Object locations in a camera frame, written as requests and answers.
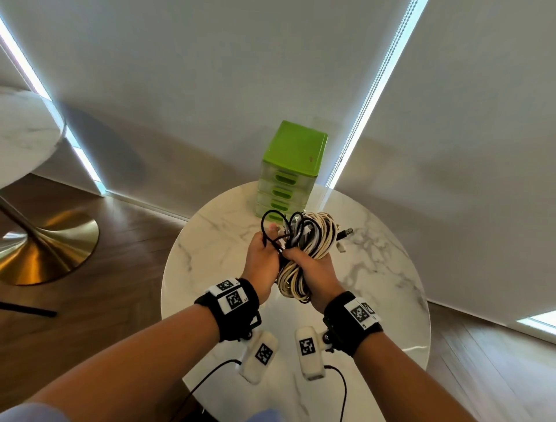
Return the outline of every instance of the white marble surface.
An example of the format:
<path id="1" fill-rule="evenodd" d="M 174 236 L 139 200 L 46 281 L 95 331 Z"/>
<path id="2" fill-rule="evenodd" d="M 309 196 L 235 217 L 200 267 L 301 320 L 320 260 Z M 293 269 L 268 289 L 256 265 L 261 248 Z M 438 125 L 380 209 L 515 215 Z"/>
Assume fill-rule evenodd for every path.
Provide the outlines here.
<path id="1" fill-rule="evenodd" d="M 204 290 L 241 274 L 247 245 L 260 229 L 255 217 L 257 183 L 233 188 L 206 204 L 185 225 L 172 247 L 164 271 L 162 317 L 191 305 Z M 342 241 L 346 252 L 331 250 L 338 278 L 344 287 L 365 297 L 383 319 L 385 332 L 425 368 L 430 349 L 430 320 L 423 286 L 406 251 L 391 231 L 349 197 L 315 186 L 307 210 L 330 213 L 341 229 L 354 234 Z M 273 408 L 286 421 L 333 421 L 340 417 L 344 388 L 340 376 L 305 381 L 301 375 L 294 331 L 313 325 L 326 328 L 322 315 L 311 305 L 280 295 L 276 286 L 261 306 L 261 328 L 271 331 L 280 349 L 261 384 L 250 385 L 234 364 L 213 374 L 195 398 L 219 421 L 245 421 L 254 413 Z M 241 357 L 237 342 L 218 344 L 187 376 L 191 389 L 224 360 Z M 324 354 L 325 364 L 338 367 L 347 381 L 344 421 L 384 420 L 353 360 L 342 352 Z"/>
<path id="2" fill-rule="evenodd" d="M 50 101 L 29 91 L 0 87 L 0 188 L 50 158 L 62 140 L 59 127 L 62 118 Z"/>

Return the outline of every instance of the wrist strap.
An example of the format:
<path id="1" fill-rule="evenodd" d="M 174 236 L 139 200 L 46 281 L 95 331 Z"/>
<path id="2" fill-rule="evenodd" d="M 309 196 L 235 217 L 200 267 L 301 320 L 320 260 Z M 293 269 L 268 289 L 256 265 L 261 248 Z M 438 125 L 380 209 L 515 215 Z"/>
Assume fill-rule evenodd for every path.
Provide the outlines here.
<path id="1" fill-rule="evenodd" d="M 230 278 L 207 289 L 195 303 L 212 312 L 220 330 L 220 341 L 249 337 L 261 325 L 259 297 L 244 278 Z"/>
<path id="2" fill-rule="evenodd" d="M 322 319 L 329 329 L 332 346 L 353 356 L 367 336 L 383 331 L 380 317 L 362 297 L 344 292 L 324 309 Z"/>

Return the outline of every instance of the round marble table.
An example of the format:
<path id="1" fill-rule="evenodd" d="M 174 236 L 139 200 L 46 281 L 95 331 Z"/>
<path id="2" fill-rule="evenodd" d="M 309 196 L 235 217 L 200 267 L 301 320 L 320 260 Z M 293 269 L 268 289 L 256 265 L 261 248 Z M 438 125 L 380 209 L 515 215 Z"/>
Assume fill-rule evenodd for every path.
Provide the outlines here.
<path id="1" fill-rule="evenodd" d="M 214 198 L 186 223 L 172 247 L 161 292 L 162 317 L 191 304 L 205 289 L 241 274 L 247 245 L 260 230 L 255 216 L 257 182 Z M 422 368 L 430 349 L 430 320 L 423 286 L 407 252 L 391 231 L 365 207 L 337 191 L 316 185 L 306 207 L 325 211 L 354 234 L 342 241 L 346 252 L 331 249 L 342 285 L 365 297 L 383 320 L 384 331 Z M 280 295 L 276 285 L 260 308 L 262 326 L 280 342 L 259 385 L 250 385 L 233 364 L 219 369 L 196 391 L 195 398 L 221 422 L 245 421 L 265 409 L 278 410 L 287 421 L 333 421 L 340 418 L 344 388 L 339 375 L 306 381 L 294 341 L 297 328 L 324 331 L 322 315 L 311 305 Z M 238 342 L 218 344 L 184 378 L 189 389 L 224 360 L 239 358 Z M 344 421 L 384 420 L 353 360 L 342 352 L 324 353 L 325 364 L 338 367 L 347 382 Z"/>
<path id="2" fill-rule="evenodd" d="M 32 172 L 56 151 L 65 123 L 54 105 L 30 91 L 0 87 L 0 188 Z M 21 229 L 0 239 L 0 281 L 52 281 L 78 267 L 98 241 L 98 225 L 66 211 L 35 227 L 0 197 L 0 211 Z"/>

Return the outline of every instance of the cable bundle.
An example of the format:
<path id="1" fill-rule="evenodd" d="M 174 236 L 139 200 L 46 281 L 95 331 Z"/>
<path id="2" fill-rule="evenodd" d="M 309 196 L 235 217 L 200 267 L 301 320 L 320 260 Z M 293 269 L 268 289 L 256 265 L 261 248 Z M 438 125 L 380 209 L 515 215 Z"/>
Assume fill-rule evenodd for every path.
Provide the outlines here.
<path id="1" fill-rule="evenodd" d="M 277 239 L 272 240 L 265 232 L 264 222 L 267 215 L 275 213 L 284 220 L 285 233 Z M 290 220 L 285 215 L 276 210 L 269 210 L 262 216 L 261 230 L 263 233 L 263 243 L 272 243 L 280 253 L 284 249 L 299 247 L 303 252 L 314 259 L 321 259 L 328 253 L 330 247 L 337 238 L 337 225 L 332 217 L 327 213 L 296 212 Z M 284 248 L 278 242 L 284 239 Z M 285 258 L 280 259 L 280 272 L 276 279 L 278 289 L 285 297 L 295 297 L 302 303 L 308 303 L 310 290 L 303 278 L 303 270 L 294 262 Z"/>

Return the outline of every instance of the table leg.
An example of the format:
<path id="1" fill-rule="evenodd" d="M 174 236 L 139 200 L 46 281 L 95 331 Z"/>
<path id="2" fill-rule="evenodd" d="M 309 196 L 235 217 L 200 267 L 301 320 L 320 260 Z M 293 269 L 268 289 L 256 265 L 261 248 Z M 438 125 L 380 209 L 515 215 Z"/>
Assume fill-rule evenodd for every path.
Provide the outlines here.
<path id="1" fill-rule="evenodd" d="M 31 315 L 46 316 L 54 318 L 58 315 L 56 311 L 49 311 L 48 309 L 34 308 L 32 306 L 16 305 L 15 303 L 0 302 L 0 310 L 14 311 L 20 313 L 30 313 Z"/>
<path id="2" fill-rule="evenodd" d="M 97 222 L 65 211 L 35 227 L 0 197 L 0 211 L 21 227 L 0 239 L 0 281 L 18 286 L 54 281 L 77 268 L 95 249 Z"/>

